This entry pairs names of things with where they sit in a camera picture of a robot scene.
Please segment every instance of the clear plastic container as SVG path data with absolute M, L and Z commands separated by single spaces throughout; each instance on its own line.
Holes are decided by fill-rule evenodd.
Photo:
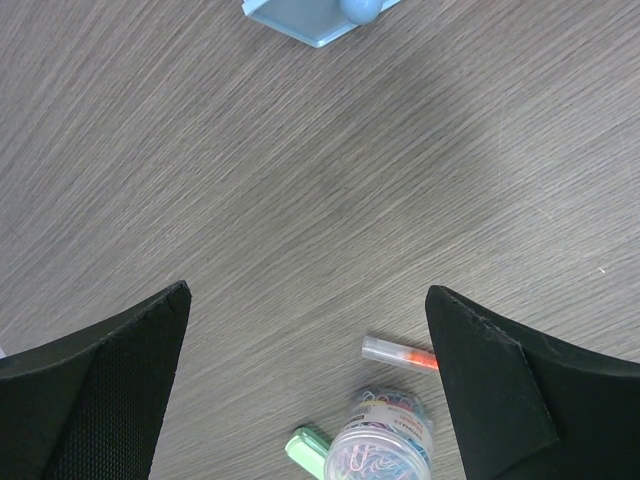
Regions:
M 371 387 L 329 449 L 325 480 L 430 480 L 432 424 L 417 397 Z

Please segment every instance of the light blue object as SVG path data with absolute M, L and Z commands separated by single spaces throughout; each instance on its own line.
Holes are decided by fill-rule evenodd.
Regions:
M 382 11 L 382 0 L 340 0 L 340 10 L 351 23 L 366 25 Z
M 242 9 L 255 21 L 320 48 L 356 28 L 356 22 L 369 23 L 378 13 L 398 2 L 400 0 L 245 0 Z

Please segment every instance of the mint green highlighter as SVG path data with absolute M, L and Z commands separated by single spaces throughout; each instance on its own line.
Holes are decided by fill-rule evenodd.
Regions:
M 324 480 L 324 461 L 329 453 L 329 444 L 307 427 L 295 431 L 284 447 L 289 458 L 318 480 Z

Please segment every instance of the wood grain surface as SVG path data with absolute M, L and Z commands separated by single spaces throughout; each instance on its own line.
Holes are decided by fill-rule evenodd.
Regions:
M 0 2 L 0 345 L 194 295 L 155 479 L 308 478 L 353 392 L 409 388 L 463 479 L 429 345 L 443 284 L 640 361 L 640 7 L 405 0 L 313 50 L 237 1 Z

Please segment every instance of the orange highlighter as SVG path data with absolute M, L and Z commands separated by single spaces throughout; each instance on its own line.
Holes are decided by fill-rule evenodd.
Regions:
M 417 348 L 398 345 L 367 335 L 362 342 L 362 356 L 370 360 L 396 365 L 416 372 L 438 370 L 434 354 Z

